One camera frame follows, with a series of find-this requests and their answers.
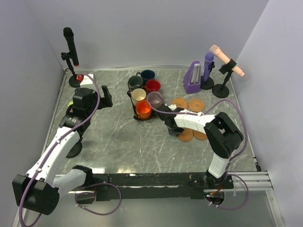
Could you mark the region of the woven rattan coaster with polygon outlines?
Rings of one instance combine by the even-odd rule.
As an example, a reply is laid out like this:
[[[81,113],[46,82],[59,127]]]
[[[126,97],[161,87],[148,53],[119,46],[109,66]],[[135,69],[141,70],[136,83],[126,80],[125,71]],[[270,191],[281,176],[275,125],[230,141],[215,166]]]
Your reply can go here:
[[[188,109],[189,105],[188,102],[184,98],[174,98],[171,103],[171,105],[176,105],[178,108]]]
[[[202,100],[195,98],[188,102],[188,107],[193,112],[201,112],[204,110],[205,104]]]

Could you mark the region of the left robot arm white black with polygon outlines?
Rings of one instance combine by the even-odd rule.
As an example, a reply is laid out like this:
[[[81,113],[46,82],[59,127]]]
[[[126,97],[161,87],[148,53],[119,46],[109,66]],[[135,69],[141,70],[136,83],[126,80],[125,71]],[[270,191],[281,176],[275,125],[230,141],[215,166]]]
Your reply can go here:
[[[92,169],[77,165],[70,172],[56,178],[56,172],[65,158],[77,156],[82,150],[82,136],[90,126],[97,110],[112,107],[112,96],[103,85],[99,89],[77,88],[72,107],[62,118],[56,134],[46,151],[25,175],[16,175],[12,186],[16,204],[39,214],[49,215],[59,199],[74,188],[88,190],[93,186]]]

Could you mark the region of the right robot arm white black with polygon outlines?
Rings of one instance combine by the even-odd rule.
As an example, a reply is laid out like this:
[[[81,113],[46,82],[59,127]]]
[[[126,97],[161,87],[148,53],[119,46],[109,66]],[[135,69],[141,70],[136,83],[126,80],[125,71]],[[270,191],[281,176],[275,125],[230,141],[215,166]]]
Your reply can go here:
[[[214,155],[206,172],[206,181],[211,188],[218,188],[223,183],[234,151],[244,140],[230,117],[224,112],[200,114],[183,108],[172,110],[166,105],[161,105],[155,112],[164,121],[170,135],[179,136],[186,130],[192,130],[207,136]]]

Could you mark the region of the light wood coaster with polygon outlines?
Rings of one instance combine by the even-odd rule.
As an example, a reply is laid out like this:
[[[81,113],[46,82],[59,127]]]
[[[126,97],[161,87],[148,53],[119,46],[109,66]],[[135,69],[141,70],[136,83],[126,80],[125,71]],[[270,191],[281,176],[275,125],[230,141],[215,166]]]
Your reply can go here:
[[[191,141],[193,138],[193,130],[188,128],[183,128],[183,131],[181,134],[179,134],[177,137],[180,141],[188,142]]]
[[[207,135],[203,132],[193,130],[193,135],[198,140],[206,140],[207,139]]]

